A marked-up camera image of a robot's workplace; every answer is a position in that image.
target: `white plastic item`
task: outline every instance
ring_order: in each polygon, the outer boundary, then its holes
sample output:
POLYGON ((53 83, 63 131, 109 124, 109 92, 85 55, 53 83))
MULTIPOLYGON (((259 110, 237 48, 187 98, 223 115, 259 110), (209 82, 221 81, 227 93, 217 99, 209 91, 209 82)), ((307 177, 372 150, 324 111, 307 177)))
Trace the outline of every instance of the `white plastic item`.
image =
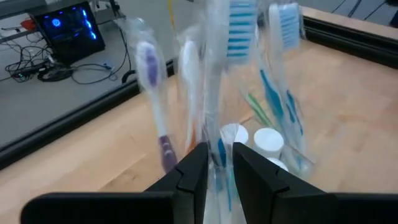
POLYGON ((249 133, 247 131, 247 129, 240 125, 240 124, 227 124, 225 126, 223 126, 223 128, 221 129, 221 131, 223 132, 227 132, 228 129, 230 129, 231 133, 236 133, 236 136, 234 138, 234 142, 240 142, 244 145, 247 145, 249 142, 249 133))
POLYGON ((253 149, 265 158, 276 158, 284 146, 282 135, 272 128, 261 128, 254 133, 253 149))
POLYGON ((198 82, 200 77, 200 63, 198 48, 196 44, 188 40, 184 43, 180 51, 180 73, 185 86, 188 107, 188 121, 187 121, 187 139, 185 141, 185 149, 191 144, 193 137, 193 129, 195 118, 198 111, 198 82))
POLYGON ((289 171, 288 168, 286 167, 286 165, 282 161, 275 159, 275 158, 267 158, 267 159, 269 161, 273 162, 275 165, 279 166, 280 168, 286 170, 287 172, 289 171))

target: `blue bristles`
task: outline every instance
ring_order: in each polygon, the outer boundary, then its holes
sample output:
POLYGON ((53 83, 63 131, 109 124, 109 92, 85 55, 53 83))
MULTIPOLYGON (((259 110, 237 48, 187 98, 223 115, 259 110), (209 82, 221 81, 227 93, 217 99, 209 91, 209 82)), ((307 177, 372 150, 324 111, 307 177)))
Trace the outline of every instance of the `blue bristles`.
POLYGON ((229 39, 227 58, 230 65, 245 64, 257 21, 256 1, 233 1, 229 5, 229 39))

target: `clear plastic wrap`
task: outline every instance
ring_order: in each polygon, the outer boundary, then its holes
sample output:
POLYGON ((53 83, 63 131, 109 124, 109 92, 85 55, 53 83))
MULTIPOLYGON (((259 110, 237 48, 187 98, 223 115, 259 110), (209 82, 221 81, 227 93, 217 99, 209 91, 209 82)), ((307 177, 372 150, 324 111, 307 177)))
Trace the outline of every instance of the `clear plastic wrap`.
POLYGON ((149 99, 157 130, 161 164, 164 171, 168 172, 181 156, 170 123, 167 70, 162 50, 153 31, 142 19, 125 19, 118 24, 126 33, 130 53, 134 55, 140 88, 149 99))

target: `toothbrush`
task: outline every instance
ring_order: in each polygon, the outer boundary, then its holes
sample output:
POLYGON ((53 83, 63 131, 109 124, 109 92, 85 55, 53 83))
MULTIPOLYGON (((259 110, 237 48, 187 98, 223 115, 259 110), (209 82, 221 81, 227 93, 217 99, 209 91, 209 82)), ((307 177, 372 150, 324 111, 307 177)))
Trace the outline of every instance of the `toothbrush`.
POLYGON ((198 111, 198 83, 200 77, 199 55, 196 44, 188 40, 180 51, 180 73, 188 95, 188 127, 185 148, 190 150, 195 142, 194 119, 198 111))
MULTIPOLYGON (((271 64, 272 71, 280 90, 285 114, 285 127, 287 140, 294 148, 305 153, 305 139, 303 127, 288 85, 283 64, 283 53, 300 45, 300 9, 297 3, 278 5, 273 3, 269 7, 269 23, 271 33, 271 64)), ((301 169, 300 159, 297 159, 298 167, 301 169)))
POLYGON ((136 47, 137 53, 135 58, 138 79, 152 103, 152 112, 154 114, 157 136, 161 148, 162 165, 164 170, 168 172, 177 164, 177 156, 175 155, 175 151, 167 133, 164 114, 160 105, 160 94, 162 94, 160 88, 165 80, 161 75, 162 71, 159 58, 156 54, 154 45, 146 41, 140 41, 136 47))
MULTIPOLYGON (((257 24, 257 0, 230 0, 229 2, 229 26, 228 26, 228 43, 226 52, 227 67, 247 65, 250 60, 251 46, 254 42, 254 32, 257 24)), ((252 109, 259 115, 260 118, 267 122, 267 116, 261 109, 256 99, 245 91, 243 87, 239 88, 241 94, 252 109)), ((233 188, 231 181, 233 176, 232 170, 227 170, 227 186, 228 186, 228 207, 232 211, 232 193, 233 188)))
POLYGON ((210 143, 211 157, 217 168, 223 165, 218 147, 219 131, 219 97, 221 74, 225 68, 229 0, 212 0, 208 2, 205 51, 205 130, 210 143))

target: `blue toothbrush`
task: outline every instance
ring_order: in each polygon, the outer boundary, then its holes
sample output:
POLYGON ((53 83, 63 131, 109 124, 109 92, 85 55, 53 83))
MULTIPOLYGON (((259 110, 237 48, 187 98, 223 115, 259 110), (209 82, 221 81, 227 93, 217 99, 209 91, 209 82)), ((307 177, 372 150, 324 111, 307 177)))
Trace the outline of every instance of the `blue toothbrush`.
MULTIPOLYGON (((294 97, 290 92, 284 71, 283 53, 298 48, 300 45, 300 8, 297 3, 269 7, 269 27, 271 33, 271 67, 275 75, 282 106, 285 111, 283 130, 289 144, 305 154, 305 138, 302 122, 297 114, 294 97)), ((287 158, 296 170, 301 169, 301 158, 287 158)))

